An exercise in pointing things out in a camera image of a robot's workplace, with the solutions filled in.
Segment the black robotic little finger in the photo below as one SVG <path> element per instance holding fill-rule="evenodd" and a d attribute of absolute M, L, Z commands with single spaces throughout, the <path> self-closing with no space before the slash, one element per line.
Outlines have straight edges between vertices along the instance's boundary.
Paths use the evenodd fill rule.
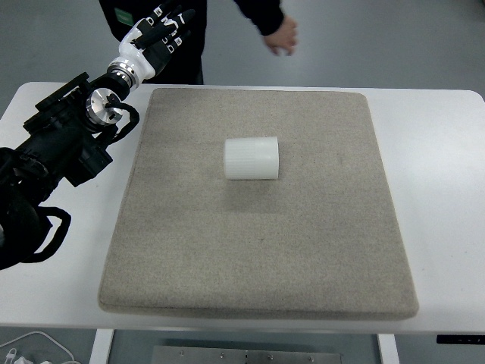
<path fill-rule="evenodd" d="M 176 33 L 172 32 L 169 36 L 166 37 L 166 48 L 170 53 L 174 53 L 181 47 L 182 44 L 191 36 L 190 31 L 186 31 L 184 33 Z"/>

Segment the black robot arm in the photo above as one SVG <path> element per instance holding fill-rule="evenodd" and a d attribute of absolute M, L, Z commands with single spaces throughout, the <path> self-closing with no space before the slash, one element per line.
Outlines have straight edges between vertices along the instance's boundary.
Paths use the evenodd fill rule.
<path fill-rule="evenodd" d="M 71 217 L 45 201 L 61 180 L 79 186 L 111 163 L 108 147 L 139 123 L 128 95 L 166 67 L 189 37 L 194 16 L 173 2 L 156 7 L 122 39 L 103 75 L 90 80 L 80 74 L 47 96 L 24 123 L 28 139 L 2 148 L 2 268 L 42 262 L 57 252 Z"/>

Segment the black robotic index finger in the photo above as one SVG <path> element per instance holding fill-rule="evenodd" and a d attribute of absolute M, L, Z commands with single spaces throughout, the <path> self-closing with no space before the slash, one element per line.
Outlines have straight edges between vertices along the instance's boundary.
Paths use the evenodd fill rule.
<path fill-rule="evenodd" d="M 159 5 L 152 8 L 152 12 L 148 16 L 149 23 L 170 23 L 174 22 L 174 11 L 178 6 L 178 1 L 169 0 L 163 1 Z"/>

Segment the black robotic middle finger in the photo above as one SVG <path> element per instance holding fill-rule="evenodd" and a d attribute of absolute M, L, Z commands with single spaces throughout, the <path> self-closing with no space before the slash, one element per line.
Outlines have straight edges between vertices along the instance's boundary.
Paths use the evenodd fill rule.
<path fill-rule="evenodd" d="M 174 8 L 169 8 L 168 6 L 159 5 L 155 9 L 155 25 L 172 25 L 176 23 L 176 18 L 180 14 L 183 8 L 180 5 Z"/>

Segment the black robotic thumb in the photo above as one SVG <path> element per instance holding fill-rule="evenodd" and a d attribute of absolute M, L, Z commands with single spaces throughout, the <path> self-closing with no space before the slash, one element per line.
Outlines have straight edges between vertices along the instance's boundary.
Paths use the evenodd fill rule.
<path fill-rule="evenodd" d="M 163 25 L 165 28 L 167 28 L 169 31 L 175 31 L 178 30 L 179 28 L 183 28 L 186 26 L 196 15 L 196 12 L 194 9 L 188 9 L 185 11 L 181 11 L 178 17 L 176 18 L 176 23 L 172 25 Z"/>

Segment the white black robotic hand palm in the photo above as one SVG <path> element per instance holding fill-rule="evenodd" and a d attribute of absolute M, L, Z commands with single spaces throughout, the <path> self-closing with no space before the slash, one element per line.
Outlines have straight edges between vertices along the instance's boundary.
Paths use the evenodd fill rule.
<path fill-rule="evenodd" d="M 141 84 L 160 74 L 175 53 L 175 23 L 168 23 L 155 23 L 153 17 L 139 20 L 121 40 L 108 73 L 123 77 L 127 84 Z"/>

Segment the person's bare hand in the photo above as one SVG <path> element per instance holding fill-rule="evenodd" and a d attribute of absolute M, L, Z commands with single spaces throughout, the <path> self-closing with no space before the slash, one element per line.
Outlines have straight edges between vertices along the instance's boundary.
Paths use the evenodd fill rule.
<path fill-rule="evenodd" d="M 267 36 L 262 37 L 264 44 L 273 55 L 291 56 L 297 46 L 297 23 L 285 16 L 279 28 Z"/>

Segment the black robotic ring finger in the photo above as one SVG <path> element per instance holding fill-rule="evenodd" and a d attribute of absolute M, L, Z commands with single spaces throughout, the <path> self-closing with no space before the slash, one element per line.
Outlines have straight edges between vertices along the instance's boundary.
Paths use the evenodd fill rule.
<path fill-rule="evenodd" d="M 169 44 L 169 43 L 182 44 L 185 38 L 186 38 L 186 30 L 179 28 L 178 30 L 175 30 L 174 32 L 162 37 L 161 41 L 164 44 Z"/>

